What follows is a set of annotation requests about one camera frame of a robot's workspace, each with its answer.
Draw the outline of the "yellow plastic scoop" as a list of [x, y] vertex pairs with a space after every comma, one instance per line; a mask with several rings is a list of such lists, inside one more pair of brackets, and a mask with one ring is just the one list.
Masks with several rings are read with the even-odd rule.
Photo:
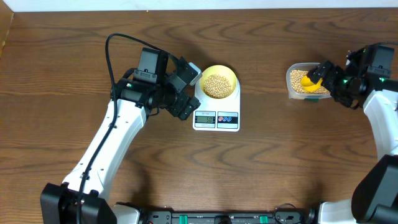
[[316, 83], [313, 83], [306, 75], [302, 77], [300, 84], [302, 88], [307, 92], [314, 92], [321, 88], [323, 79], [319, 79]]

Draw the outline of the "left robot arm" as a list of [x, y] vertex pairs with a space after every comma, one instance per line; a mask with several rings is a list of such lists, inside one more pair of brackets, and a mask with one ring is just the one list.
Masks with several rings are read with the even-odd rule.
[[139, 66], [128, 70], [112, 90], [104, 120], [88, 149], [61, 185], [47, 184], [40, 195], [44, 223], [139, 223], [140, 211], [128, 203], [108, 205], [121, 162], [153, 109], [186, 120], [200, 102], [184, 92], [201, 70], [184, 58], [166, 72], [172, 56], [143, 48]]

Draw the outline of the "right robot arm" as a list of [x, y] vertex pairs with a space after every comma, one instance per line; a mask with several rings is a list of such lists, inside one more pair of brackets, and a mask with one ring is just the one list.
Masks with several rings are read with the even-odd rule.
[[349, 52], [345, 68], [326, 60], [307, 73], [305, 84], [320, 84], [338, 103], [361, 108], [377, 149], [377, 164], [349, 200], [323, 202], [318, 223], [397, 223], [397, 81], [391, 79], [395, 42]]

